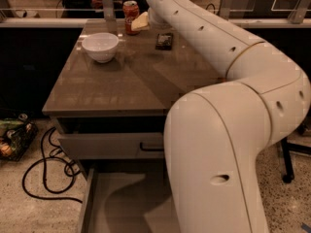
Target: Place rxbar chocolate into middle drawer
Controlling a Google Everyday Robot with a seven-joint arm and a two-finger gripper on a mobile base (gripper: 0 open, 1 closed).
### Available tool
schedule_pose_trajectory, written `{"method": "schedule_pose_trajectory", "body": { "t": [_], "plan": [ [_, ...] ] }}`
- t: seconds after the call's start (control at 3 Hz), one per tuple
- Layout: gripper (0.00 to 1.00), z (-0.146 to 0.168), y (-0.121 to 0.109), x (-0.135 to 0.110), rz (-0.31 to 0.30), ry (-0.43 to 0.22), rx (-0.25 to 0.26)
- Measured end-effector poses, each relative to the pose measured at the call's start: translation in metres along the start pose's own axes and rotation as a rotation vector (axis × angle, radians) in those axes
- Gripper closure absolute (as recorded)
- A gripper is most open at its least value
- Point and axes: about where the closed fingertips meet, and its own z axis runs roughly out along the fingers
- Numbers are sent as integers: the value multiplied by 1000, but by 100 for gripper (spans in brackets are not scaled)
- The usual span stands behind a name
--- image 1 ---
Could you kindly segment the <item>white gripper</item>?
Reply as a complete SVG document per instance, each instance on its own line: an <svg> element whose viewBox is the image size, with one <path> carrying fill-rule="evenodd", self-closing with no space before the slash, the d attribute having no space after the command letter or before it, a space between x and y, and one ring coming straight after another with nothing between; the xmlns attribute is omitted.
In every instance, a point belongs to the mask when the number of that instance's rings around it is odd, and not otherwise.
<svg viewBox="0 0 311 233"><path fill-rule="evenodd" d="M134 32L148 30L149 25L155 28L169 28L170 24L160 17L152 8L144 12L131 23L131 30Z"/></svg>

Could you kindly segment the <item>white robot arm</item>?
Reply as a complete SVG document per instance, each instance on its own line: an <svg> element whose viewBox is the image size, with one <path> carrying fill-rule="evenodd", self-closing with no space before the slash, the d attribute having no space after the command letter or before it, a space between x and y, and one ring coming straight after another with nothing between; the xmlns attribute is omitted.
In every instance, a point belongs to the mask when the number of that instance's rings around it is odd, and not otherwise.
<svg viewBox="0 0 311 233"><path fill-rule="evenodd" d="M291 134L310 108L304 71L262 38L191 0L147 0L222 76L181 97L164 127L164 154L182 233L269 233L258 154Z"/></svg>

